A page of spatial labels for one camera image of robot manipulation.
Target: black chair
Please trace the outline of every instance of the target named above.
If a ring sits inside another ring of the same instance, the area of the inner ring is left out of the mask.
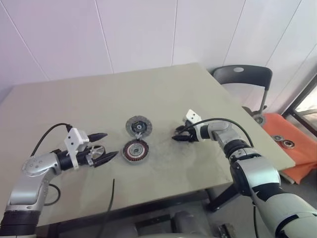
[[[243,107],[250,115],[261,114],[265,109],[265,99],[272,79],[272,71],[266,67],[253,65],[228,65],[214,69],[210,73],[220,84],[245,83],[264,87],[264,94],[259,111],[251,112]]]

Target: black cable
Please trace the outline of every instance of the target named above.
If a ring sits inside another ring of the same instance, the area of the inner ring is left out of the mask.
[[[44,206],[46,206],[46,207],[57,203],[59,201],[59,199],[60,199],[60,194],[61,194],[59,187],[57,187],[55,184],[51,184],[50,183],[49,186],[55,188],[57,190],[57,192],[58,192],[58,195],[57,195],[57,199],[55,201],[49,202],[49,203],[44,203]]]
[[[196,126],[196,125],[199,125],[199,124],[201,124],[201,123],[205,123],[205,122],[208,122],[208,121],[213,121],[213,120],[223,120],[223,121],[227,121],[227,122],[230,122],[230,123],[232,123],[232,124],[235,124],[235,125],[236,125],[237,127],[239,127],[239,128],[243,131],[243,133],[246,135],[246,137],[247,137],[247,139],[248,139],[248,141],[249,141],[249,144],[250,144],[252,147],[254,147],[253,142],[252,142],[250,136],[248,135],[248,133],[245,131],[245,129],[244,129],[240,124],[236,123],[235,121],[230,120],[230,119],[226,119],[226,118],[210,118],[210,119],[206,119],[206,120],[201,120],[201,121],[199,121],[199,122],[197,122],[197,123],[194,123],[194,124],[191,124],[191,125],[189,125],[189,126],[186,126],[186,127],[185,127],[184,129],[182,129],[178,134],[181,134],[181,133],[183,133],[184,131],[187,131],[188,129],[190,129],[190,128]]]
[[[256,206],[255,205],[253,205],[253,223],[254,223],[254,231],[256,233],[256,238],[259,238],[258,227],[257,227]]]
[[[66,129],[67,129],[68,132],[69,132],[70,129],[72,128],[72,126],[71,126],[70,124],[66,124],[66,123],[58,123],[58,124],[53,125],[50,129],[48,129],[48,130],[44,133],[44,135],[41,137],[41,139],[39,140],[39,142],[36,144],[36,146],[35,146],[35,148],[34,148],[32,154],[31,154],[31,156],[34,156],[34,155],[35,155],[36,151],[38,150],[39,146],[40,146],[41,143],[43,142],[44,138],[48,135],[48,133],[50,133],[55,127],[58,127],[58,126],[60,126],[60,125],[66,126]],[[44,206],[51,206],[51,205],[57,203],[57,202],[59,201],[59,199],[60,199],[61,192],[60,192],[59,187],[57,187],[56,185],[54,185],[54,184],[52,184],[52,183],[50,183],[49,186],[51,186],[51,187],[53,187],[53,188],[55,188],[55,189],[57,190],[58,196],[57,196],[57,199],[56,199],[54,202],[45,203]]]
[[[108,218],[108,212],[111,210],[111,207],[112,207],[112,203],[113,203],[113,196],[114,196],[114,179],[112,180],[112,193],[111,193],[111,198],[110,198],[110,203],[109,203],[109,206],[108,206],[108,210],[107,212],[105,213],[105,216],[104,216],[104,220],[103,220],[103,223],[101,224],[100,228],[99,228],[99,231],[97,233],[97,236],[96,238],[100,238],[104,229],[105,229],[105,225],[106,225],[106,222],[107,222],[107,218]]]

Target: orange cloth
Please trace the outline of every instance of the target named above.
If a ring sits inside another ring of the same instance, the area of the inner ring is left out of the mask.
[[[285,140],[295,143],[294,149],[281,148],[295,161],[296,166],[283,172],[297,184],[312,169],[317,168],[317,142],[305,135],[297,127],[275,113],[264,114],[266,122],[263,129],[269,135],[282,135]]]

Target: robotic arm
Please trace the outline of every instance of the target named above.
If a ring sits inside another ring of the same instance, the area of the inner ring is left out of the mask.
[[[110,161],[118,151],[106,154],[103,146],[88,147],[105,137],[105,133],[87,135],[76,128],[65,138],[66,151],[55,150],[41,156],[31,156],[23,165],[21,176],[12,190],[0,227],[0,237],[36,237],[35,228],[50,181],[70,168],[82,165],[98,167]]]
[[[316,237],[316,209],[299,196],[283,191],[278,171],[241,138],[231,123],[220,121],[195,125],[201,118],[192,110],[188,111],[184,121],[186,127],[178,127],[176,131],[180,133],[173,139],[217,141],[229,159],[235,189],[252,199],[274,237]]]

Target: table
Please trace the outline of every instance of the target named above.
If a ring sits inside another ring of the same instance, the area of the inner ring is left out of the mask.
[[[203,119],[223,117],[241,124],[255,147],[279,170],[295,165],[266,132],[196,63],[134,72],[89,76],[15,86],[0,105],[2,211],[23,162],[53,124],[70,123],[89,133],[107,132],[99,143],[107,151],[122,149],[132,139],[126,121],[135,115],[151,120],[148,160],[127,163],[121,154],[96,169],[63,172],[52,183],[60,201],[45,207],[39,225],[75,219],[107,209],[112,179],[112,209],[184,194],[232,181],[229,163],[218,143],[171,139],[188,109]],[[52,131],[38,154],[65,149],[64,127]]]

